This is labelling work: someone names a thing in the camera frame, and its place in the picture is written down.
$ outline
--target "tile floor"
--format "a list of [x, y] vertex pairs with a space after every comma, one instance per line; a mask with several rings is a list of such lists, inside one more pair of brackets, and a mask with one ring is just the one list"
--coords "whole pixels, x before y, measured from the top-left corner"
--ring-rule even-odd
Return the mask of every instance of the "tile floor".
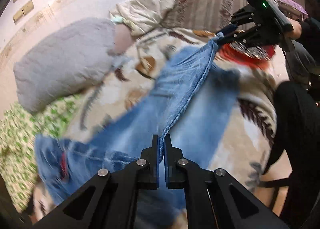
[[[23, 25], [37, 12], [54, 3], [54, 0], [33, 0], [35, 9], [21, 22], [14, 25], [12, 15], [20, 3], [26, 0], [20, 0], [19, 3], [12, 3], [7, 6], [6, 10], [0, 17], [1, 33], [0, 33], [0, 52], [3, 50], [5, 44], [11, 39], [15, 32], [17, 32]], [[51, 20], [41, 25], [35, 31], [27, 35], [27, 37], [19, 45], [19, 48], [13, 53], [10, 59], [6, 62], [4, 67], [0, 68], [0, 119], [3, 117], [3, 111], [9, 108], [10, 103], [17, 100], [16, 85], [13, 74], [13, 65], [35, 44], [49, 34], [58, 29], [68, 25], [76, 20], [86, 17], [105, 18], [108, 16], [108, 10], [116, 3], [122, 0], [75, 0], [63, 8], [57, 10]], [[276, 50], [276, 56], [273, 59], [273, 66], [275, 72], [275, 79], [280, 83], [288, 79], [288, 75], [284, 66], [284, 55], [280, 48]], [[291, 172], [290, 163], [286, 153], [282, 155], [281, 159], [271, 167], [268, 174], [263, 177], [263, 180], [272, 180], [287, 177]], [[286, 196], [286, 188], [279, 192], [274, 212], [279, 214]], [[272, 189], [258, 188], [255, 195], [266, 205], [268, 205], [272, 194]]]

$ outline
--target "person's arm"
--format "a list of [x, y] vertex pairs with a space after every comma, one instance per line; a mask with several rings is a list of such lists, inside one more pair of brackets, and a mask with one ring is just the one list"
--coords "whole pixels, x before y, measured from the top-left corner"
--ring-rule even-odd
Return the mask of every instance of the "person's arm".
[[288, 18], [293, 26], [293, 31], [286, 34], [298, 43], [301, 43], [308, 53], [320, 63], [320, 28], [307, 19], [305, 22], [298, 22]]

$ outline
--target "black pants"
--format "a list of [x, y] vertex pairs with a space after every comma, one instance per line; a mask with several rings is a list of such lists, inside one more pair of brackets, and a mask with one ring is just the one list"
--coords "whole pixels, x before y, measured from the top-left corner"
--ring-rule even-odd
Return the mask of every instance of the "black pants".
[[300, 85], [284, 82], [274, 94], [277, 131], [267, 169], [287, 151], [292, 173], [280, 215], [292, 228], [309, 216], [320, 191], [320, 108]]

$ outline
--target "blue jeans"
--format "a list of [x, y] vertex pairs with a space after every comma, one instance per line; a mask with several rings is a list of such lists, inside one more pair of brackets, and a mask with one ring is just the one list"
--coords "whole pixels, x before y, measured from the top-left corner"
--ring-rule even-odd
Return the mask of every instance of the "blue jeans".
[[[39, 174], [56, 204], [100, 168], [113, 172], [138, 159], [142, 149], [151, 146], [153, 134], [160, 136], [161, 162], [164, 137], [169, 130], [174, 147], [181, 148], [184, 156], [200, 167], [208, 167], [236, 102], [239, 79], [237, 72], [222, 70], [212, 63], [218, 49], [215, 40], [200, 49], [186, 47], [178, 52], [164, 66], [150, 94], [89, 143], [37, 136]], [[62, 155], [68, 164], [68, 177], [64, 179], [60, 178]], [[182, 190], [165, 188], [163, 162], [159, 194], [170, 203], [171, 209], [166, 212], [169, 218], [185, 206]]]

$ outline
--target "triangular cutout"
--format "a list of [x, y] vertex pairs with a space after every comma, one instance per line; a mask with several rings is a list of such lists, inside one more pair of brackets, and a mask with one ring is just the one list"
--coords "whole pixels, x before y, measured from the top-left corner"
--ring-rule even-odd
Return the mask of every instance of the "triangular cutout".
[[76, 220], [82, 220], [95, 190], [94, 186], [89, 186], [79, 197], [68, 204], [63, 212]]
[[250, 202], [234, 185], [229, 186], [230, 193], [235, 201], [238, 212], [242, 219], [246, 219], [259, 212], [259, 209]]

